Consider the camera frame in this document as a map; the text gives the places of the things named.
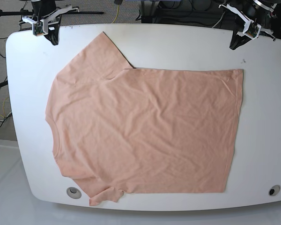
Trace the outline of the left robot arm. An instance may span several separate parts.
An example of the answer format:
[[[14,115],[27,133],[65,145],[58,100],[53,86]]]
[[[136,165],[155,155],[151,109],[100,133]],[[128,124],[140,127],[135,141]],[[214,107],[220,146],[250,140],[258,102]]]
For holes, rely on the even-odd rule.
[[[226,1],[220,4],[219,8],[236,15],[229,48],[235,50],[259,35],[269,36],[275,41],[274,32],[266,25],[266,18],[273,14],[278,4],[281,0],[244,0],[241,10]]]

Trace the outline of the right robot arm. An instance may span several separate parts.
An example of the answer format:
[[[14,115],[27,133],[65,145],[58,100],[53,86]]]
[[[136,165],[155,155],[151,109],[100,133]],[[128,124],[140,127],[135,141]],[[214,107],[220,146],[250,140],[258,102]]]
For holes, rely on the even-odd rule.
[[[34,36],[44,36],[52,45],[59,44],[59,28],[63,14],[79,12],[78,7],[71,4],[60,8],[54,0],[32,0],[33,15],[22,17],[24,23],[29,23]]]

